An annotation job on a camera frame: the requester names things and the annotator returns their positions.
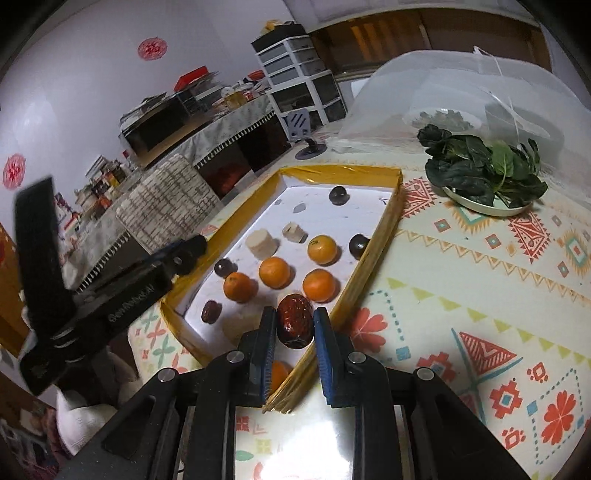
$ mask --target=mesh food cover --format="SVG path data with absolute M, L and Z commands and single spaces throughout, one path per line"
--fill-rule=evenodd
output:
M 384 64 L 359 92 L 338 137 L 340 152 L 422 152 L 428 123 L 485 142 L 534 139 L 543 173 L 569 196 L 591 198 L 591 112 L 558 78 L 519 60 L 474 53 L 413 51 Z

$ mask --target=white cylindrical food piece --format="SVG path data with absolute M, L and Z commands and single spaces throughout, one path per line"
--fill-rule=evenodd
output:
M 277 242 L 265 229 L 255 230 L 248 235 L 246 246 L 259 260 L 266 260 L 277 251 Z
M 290 222 L 283 227 L 283 236 L 290 242 L 300 244 L 306 237 L 306 232 L 295 222 Z

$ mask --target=red triangle pattern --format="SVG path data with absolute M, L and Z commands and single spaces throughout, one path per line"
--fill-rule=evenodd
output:
M 509 218 L 509 228 L 521 244 L 523 253 L 533 263 L 550 243 L 550 234 L 534 212 Z
M 415 213 L 424 210 L 426 207 L 435 205 L 435 195 L 431 190 L 429 182 L 422 177 L 410 180 L 402 185 L 406 192 L 404 211 L 402 216 L 410 218 Z
M 469 333 L 460 332 L 460 338 L 478 375 L 484 375 L 516 357 L 513 352 Z

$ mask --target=red circular wall decoration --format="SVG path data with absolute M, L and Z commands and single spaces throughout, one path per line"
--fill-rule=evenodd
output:
M 6 160 L 2 183 L 8 190 L 14 190 L 21 186 L 22 180 L 25 178 L 25 162 L 25 157 L 20 153 L 15 153 Z
M 143 60 L 158 60 L 166 53 L 168 45 L 160 37 L 146 38 L 138 47 L 138 55 Z

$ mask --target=small orange fruit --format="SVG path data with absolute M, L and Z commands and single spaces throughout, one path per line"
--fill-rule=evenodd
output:
M 254 282 L 244 273 L 230 273 L 223 282 L 226 297 L 237 303 L 246 303 L 256 293 Z
M 335 241 L 328 235 L 315 236 L 308 243 L 308 257 L 318 263 L 318 265 L 326 265 L 332 262 L 338 253 L 339 248 L 336 246 Z
M 271 391 L 269 393 L 275 393 L 275 390 L 281 386 L 287 376 L 290 374 L 291 368 L 285 363 L 275 360 L 273 362 L 273 368 L 271 370 Z
M 324 303 L 335 296 L 336 280 L 326 270 L 316 268 L 306 275 L 302 283 L 306 297 L 312 301 Z
M 267 287 L 283 288 L 290 280 L 291 268 L 282 258 L 269 257 L 261 263 L 259 277 Z

